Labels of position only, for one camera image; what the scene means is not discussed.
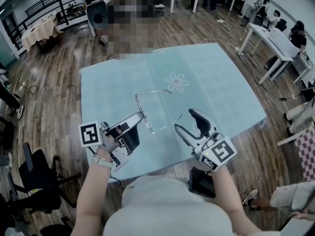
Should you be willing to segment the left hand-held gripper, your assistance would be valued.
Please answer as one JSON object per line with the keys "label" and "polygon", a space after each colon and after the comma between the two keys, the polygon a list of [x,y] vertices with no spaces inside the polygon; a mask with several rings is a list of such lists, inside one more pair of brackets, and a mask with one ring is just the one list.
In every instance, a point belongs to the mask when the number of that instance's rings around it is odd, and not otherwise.
{"label": "left hand-held gripper", "polygon": [[[93,161],[116,172],[128,162],[128,156],[140,145],[137,125],[143,118],[144,114],[137,112],[112,127],[106,122],[98,124],[97,121],[81,124],[78,126],[81,147],[101,146],[108,150],[112,162],[99,155],[94,155]],[[126,150],[118,144],[119,139]]]}

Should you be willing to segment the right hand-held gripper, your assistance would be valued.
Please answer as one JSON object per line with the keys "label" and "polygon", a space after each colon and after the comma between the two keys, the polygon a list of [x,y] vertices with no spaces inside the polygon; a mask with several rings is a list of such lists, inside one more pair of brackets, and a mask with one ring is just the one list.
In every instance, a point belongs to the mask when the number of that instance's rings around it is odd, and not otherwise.
{"label": "right hand-held gripper", "polygon": [[174,125],[175,131],[188,146],[194,148],[191,154],[195,159],[216,172],[236,156],[237,150],[228,136],[217,131],[218,126],[211,116],[197,109],[189,109],[189,113],[195,119],[200,135],[196,137],[178,124]]}

